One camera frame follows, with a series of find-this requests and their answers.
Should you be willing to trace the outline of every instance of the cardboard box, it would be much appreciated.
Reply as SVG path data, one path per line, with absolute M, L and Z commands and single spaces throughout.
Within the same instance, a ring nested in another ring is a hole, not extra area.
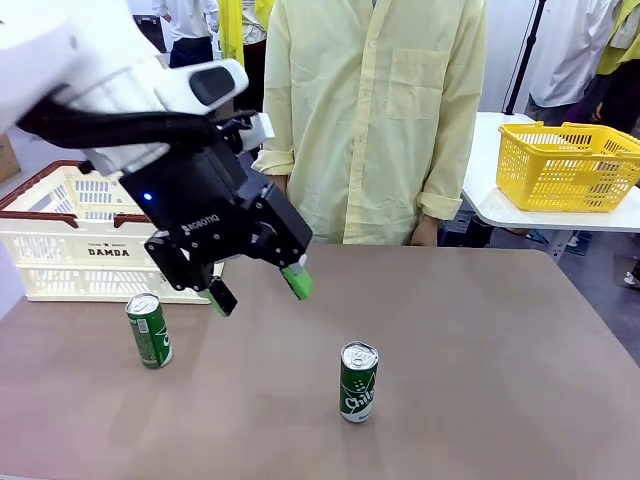
M 9 142 L 9 137 L 0 135 L 0 182 L 13 177 L 19 171 L 20 165 Z

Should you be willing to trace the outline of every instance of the shirt pocket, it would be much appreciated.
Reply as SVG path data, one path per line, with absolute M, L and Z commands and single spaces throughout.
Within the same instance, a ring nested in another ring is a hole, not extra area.
M 395 120 L 429 120 L 440 108 L 448 52 L 395 49 L 387 114 Z

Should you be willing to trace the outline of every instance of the hand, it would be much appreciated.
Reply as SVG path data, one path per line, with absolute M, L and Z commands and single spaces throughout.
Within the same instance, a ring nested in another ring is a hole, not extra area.
M 272 175 L 269 177 L 269 180 L 275 183 L 276 187 L 282 190 L 283 193 L 287 193 L 288 177 L 286 175 Z
M 424 215 L 413 231 L 409 245 L 412 247 L 438 246 L 438 220 Z
M 602 103 L 600 103 L 600 105 L 598 105 L 598 108 L 596 108 L 596 111 L 593 113 L 593 115 L 591 115 L 591 121 L 593 123 L 598 123 L 600 120 L 602 120 Z

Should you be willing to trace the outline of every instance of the person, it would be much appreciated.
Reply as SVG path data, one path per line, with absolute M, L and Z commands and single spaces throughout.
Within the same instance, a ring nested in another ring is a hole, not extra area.
M 585 98 L 567 115 L 574 123 L 598 123 L 631 133 L 640 115 L 640 0 L 622 0 L 617 21 Z
M 212 31 L 218 31 L 216 0 L 153 0 L 153 13 L 171 24 L 171 68 L 213 61 Z
M 589 118 L 624 133 L 633 132 L 640 118 L 640 60 L 630 60 L 615 70 L 602 101 Z
M 485 0 L 276 1 L 265 78 L 275 138 L 253 168 L 318 240 L 436 245 L 438 221 L 461 205 L 486 21 Z
M 596 74 L 619 1 L 562 0 L 552 5 L 548 27 L 553 35 L 540 46 L 525 115 L 549 127 L 562 125 Z
M 262 111 L 267 28 L 274 0 L 221 0 L 220 43 L 225 58 L 245 68 L 249 86 L 234 98 L 238 110 Z

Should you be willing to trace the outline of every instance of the green can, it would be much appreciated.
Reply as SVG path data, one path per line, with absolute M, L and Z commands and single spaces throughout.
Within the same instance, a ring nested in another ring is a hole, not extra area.
M 145 367 L 162 368 L 173 355 L 160 299 L 151 293 L 136 295 L 125 308 Z
M 353 423 L 366 421 L 373 413 L 373 391 L 378 373 L 378 351 L 362 342 L 342 347 L 340 413 Z

